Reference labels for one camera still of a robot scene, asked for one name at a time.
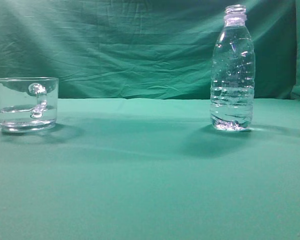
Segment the clear glass cup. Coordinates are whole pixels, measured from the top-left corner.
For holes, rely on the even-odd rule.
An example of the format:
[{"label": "clear glass cup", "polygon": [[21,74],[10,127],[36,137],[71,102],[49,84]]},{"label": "clear glass cup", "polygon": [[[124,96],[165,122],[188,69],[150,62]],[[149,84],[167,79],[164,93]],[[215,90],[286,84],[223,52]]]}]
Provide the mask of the clear glass cup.
[{"label": "clear glass cup", "polygon": [[55,126],[59,80],[54,77],[0,78],[3,132],[26,133]]}]

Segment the plastic water bottle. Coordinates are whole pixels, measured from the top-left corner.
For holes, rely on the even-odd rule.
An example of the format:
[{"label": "plastic water bottle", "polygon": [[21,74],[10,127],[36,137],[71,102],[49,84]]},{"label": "plastic water bottle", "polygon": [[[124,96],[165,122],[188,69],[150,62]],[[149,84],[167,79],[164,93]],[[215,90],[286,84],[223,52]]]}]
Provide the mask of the plastic water bottle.
[{"label": "plastic water bottle", "polygon": [[225,13],[213,51],[210,117],[216,129],[243,131],[253,113],[254,47],[245,27],[245,6],[228,6]]}]

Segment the green tablecloth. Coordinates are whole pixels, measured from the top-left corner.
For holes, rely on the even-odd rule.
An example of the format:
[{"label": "green tablecloth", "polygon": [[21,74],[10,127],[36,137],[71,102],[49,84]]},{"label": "green tablecloth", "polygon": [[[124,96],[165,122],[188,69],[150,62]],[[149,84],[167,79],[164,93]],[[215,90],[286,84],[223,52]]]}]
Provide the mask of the green tablecloth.
[{"label": "green tablecloth", "polygon": [[300,101],[251,132],[208,100],[61,99],[58,125],[0,133],[0,240],[300,240]]}]

